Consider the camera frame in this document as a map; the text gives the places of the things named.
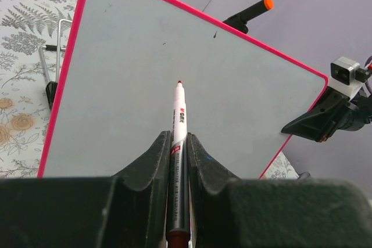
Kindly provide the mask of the red whiteboard marker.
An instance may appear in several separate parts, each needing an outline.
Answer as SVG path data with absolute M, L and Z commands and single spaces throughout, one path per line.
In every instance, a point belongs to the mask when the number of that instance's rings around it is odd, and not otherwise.
M 181 81 L 174 91 L 173 122 L 167 197 L 166 240 L 168 247 L 188 247 L 190 240 L 189 182 L 187 158 L 187 105 Z

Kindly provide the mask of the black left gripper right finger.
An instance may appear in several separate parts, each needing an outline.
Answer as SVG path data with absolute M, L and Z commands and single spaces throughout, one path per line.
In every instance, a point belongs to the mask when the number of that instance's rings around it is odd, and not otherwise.
M 370 247 L 371 206 L 334 179 L 242 179 L 187 136 L 195 247 Z

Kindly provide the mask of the pink framed whiteboard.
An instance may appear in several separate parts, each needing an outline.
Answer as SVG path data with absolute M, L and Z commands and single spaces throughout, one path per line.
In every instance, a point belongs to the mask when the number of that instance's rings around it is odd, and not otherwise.
M 328 79 L 178 0 L 77 0 L 39 177 L 108 176 L 186 121 L 256 179 Z

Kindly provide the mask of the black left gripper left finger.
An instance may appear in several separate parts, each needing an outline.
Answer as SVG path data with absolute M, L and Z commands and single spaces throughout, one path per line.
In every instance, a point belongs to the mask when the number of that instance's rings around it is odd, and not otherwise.
M 1 180 L 2 247 L 165 247 L 170 133 L 109 177 Z

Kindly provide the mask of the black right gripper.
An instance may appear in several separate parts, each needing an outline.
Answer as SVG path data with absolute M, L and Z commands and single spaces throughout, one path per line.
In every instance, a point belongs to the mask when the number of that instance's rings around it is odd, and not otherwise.
M 371 95 L 359 91 L 349 97 L 327 87 L 315 105 L 286 124 L 281 132 L 315 142 L 326 141 L 339 130 L 358 131 L 371 124 Z

